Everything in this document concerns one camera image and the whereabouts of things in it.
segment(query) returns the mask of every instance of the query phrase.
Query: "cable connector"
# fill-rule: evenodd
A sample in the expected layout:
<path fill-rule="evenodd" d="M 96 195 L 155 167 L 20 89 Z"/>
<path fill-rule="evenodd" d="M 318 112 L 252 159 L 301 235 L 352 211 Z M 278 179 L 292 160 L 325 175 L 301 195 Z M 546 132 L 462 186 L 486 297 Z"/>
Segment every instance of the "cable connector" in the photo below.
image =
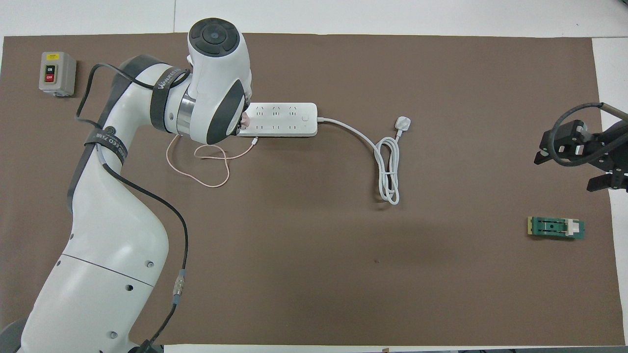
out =
<path fill-rule="evenodd" d="M 397 130 L 407 131 L 410 128 L 411 122 L 412 121 L 410 120 L 409 117 L 400 116 L 397 118 L 397 121 L 394 123 L 394 127 L 397 128 Z"/>
<path fill-rule="evenodd" d="M 179 275 L 175 280 L 175 287 L 172 288 L 172 304 L 179 305 L 179 300 L 181 299 L 181 295 L 183 294 L 183 286 L 185 285 L 185 270 L 180 269 Z"/>

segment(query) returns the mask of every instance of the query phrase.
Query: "gray switch box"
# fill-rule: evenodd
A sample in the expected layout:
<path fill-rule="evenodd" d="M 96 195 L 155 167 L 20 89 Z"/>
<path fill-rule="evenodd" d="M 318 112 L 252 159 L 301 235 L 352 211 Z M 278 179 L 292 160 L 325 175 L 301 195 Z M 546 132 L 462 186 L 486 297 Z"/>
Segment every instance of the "gray switch box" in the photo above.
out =
<path fill-rule="evenodd" d="M 73 95 L 76 73 L 77 61 L 68 53 L 41 54 L 40 90 L 57 97 Z"/>

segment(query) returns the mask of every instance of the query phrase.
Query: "white power strip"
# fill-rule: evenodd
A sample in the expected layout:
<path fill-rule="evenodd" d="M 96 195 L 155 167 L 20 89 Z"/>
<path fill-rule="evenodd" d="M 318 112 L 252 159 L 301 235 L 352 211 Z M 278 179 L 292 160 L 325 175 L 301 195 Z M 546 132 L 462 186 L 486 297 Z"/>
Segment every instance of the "white power strip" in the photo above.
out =
<path fill-rule="evenodd" d="M 243 137 L 312 137 L 318 131 L 314 103 L 251 103 L 246 109 L 249 126 L 240 128 Z"/>

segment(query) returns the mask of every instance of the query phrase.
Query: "white robotic arm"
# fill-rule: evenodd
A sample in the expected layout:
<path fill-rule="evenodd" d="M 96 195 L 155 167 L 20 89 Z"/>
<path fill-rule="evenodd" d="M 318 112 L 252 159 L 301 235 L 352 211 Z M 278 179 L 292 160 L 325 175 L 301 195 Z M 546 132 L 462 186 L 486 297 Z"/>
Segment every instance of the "white robotic arm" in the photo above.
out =
<path fill-rule="evenodd" d="M 128 334 L 159 278 L 168 239 L 157 217 L 103 164 L 120 172 L 141 125 L 217 143 L 237 132 L 251 98 L 249 54 L 234 25 L 201 20 L 188 46 L 193 72 L 185 79 L 183 70 L 147 55 L 128 60 L 122 71 L 151 89 L 114 79 L 97 123 L 102 129 L 88 138 L 68 192 L 68 244 L 28 317 L 19 352 L 137 350 Z"/>

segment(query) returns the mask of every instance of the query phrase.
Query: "brown surface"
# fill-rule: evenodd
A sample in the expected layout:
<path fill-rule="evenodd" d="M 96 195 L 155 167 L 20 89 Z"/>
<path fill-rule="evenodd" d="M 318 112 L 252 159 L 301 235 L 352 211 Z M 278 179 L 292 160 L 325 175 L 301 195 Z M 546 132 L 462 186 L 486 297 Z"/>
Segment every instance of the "brown surface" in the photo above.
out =
<path fill-rule="evenodd" d="M 332 345 L 624 343 L 607 192 L 591 166 L 532 163 L 544 130 L 598 99 L 588 39 L 247 35 L 254 101 L 315 102 L 373 139 L 401 138 L 401 203 L 378 201 L 372 153 L 321 126 L 309 139 L 262 139 L 209 190 L 177 175 L 171 136 L 138 131 L 124 173 L 186 217 L 186 293 L 161 341 Z M 37 89 L 40 53 L 78 60 L 77 96 Z M 149 53 L 185 66 L 184 34 L 8 37 L 0 79 L 1 325 L 28 314 L 65 246 L 65 193 L 89 126 L 73 112 L 95 62 Z M 97 117 L 111 73 L 97 74 Z M 580 115 L 599 131 L 599 113 Z M 230 154 L 250 140 L 230 138 Z M 176 163 L 209 182 L 219 161 Z M 148 205 L 170 256 L 132 338 L 169 309 L 182 252 L 176 218 Z M 582 241 L 535 239 L 526 217 L 574 217 Z"/>

